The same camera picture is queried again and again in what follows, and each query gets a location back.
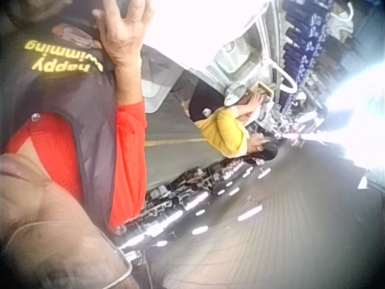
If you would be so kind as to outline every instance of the yellow shirt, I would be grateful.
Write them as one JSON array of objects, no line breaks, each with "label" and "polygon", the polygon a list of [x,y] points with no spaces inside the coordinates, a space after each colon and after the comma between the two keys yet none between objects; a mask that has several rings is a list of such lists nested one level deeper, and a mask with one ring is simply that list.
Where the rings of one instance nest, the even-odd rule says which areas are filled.
[{"label": "yellow shirt", "polygon": [[247,153],[248,133],[243,123],[236,119],[236,111],[222,107],[207,119],[195,123],[209,144],[227,158]]}]

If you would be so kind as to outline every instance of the person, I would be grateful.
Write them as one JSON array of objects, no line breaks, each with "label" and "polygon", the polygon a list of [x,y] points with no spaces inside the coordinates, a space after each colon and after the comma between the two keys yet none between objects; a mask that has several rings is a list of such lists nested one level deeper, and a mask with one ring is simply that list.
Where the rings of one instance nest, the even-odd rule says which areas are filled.
[{"label": "person", "polygon": [[[116,1],[103,3],[105,12],[93,14],[106,53],[90,40],[97,38],[92,25],[60,17],[7,39],[1,144],[74,197],[100,229],[114,232],[144,205],[140,51],[154,12],[150,0],[134,0],[122,19]],[[63,28],[66,37],[57,35]]]},{"label": "person", "polygon": [[232,107],[224,107],[223,96],[199,82],[189,103],[189,116],[210,145],[226,158],[249,155],[268,161],[277,155],[276,138],[272,134],[250,135],[245,128],[249,117],[260,111],[262,102],[260,95],[249,95]]},{"label": "person", "polygon": [[54,20],[2,54],[1,267],[27,288],[139,288],[104,232],[144,202],[140,49],[153,8],[133,0],[122,19],[115,0],[103,5],[108,57],[39,38]]}]

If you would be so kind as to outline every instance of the finger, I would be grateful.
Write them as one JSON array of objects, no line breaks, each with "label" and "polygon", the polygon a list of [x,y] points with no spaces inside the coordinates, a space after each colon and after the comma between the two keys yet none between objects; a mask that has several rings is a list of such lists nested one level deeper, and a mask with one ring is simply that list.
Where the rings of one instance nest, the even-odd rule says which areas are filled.
[{"label": "finger", "polygon": [[92,15],[96,19],[96,25],[100,31],[100,38],[103,38],[106,35],[106,21],[105,14],[102,10],[94,9],[92,10]]},{"label": "finger", "polygon": [[146,8],[143,12],[142,23],[149,25],[154,18],[153,0],[146,0]]},{"label": "finger", "polygon": [[103,7],[107,28],[116,29],[116,22],[121,19],[116,0],[103,0]]},{"label": "finger", "polygon": [[125,21],[138,23],[142,21],[146,9],[146,0],[132,0],[128,6]]}]

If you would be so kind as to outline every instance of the black hair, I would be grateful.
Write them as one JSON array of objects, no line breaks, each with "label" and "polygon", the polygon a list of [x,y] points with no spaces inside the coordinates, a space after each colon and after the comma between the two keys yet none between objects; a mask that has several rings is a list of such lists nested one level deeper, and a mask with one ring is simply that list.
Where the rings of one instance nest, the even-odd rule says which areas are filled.
[{"label": "black hair", "polygon": [[243,160],[246,163],[256,164],[255,163],[256,159],[260,159],[260,160],[264,160],[264,161],[270,161],[277,156],[278,146],[279,146],[277,138],[271,132],[265,132],[264,136],[265,136],[265,138],[267,138],[269,140],[269,142],[264,143],[262,145],[262,147],[263,147],[262,152],[253,152],[251,154],[244,156]]}]

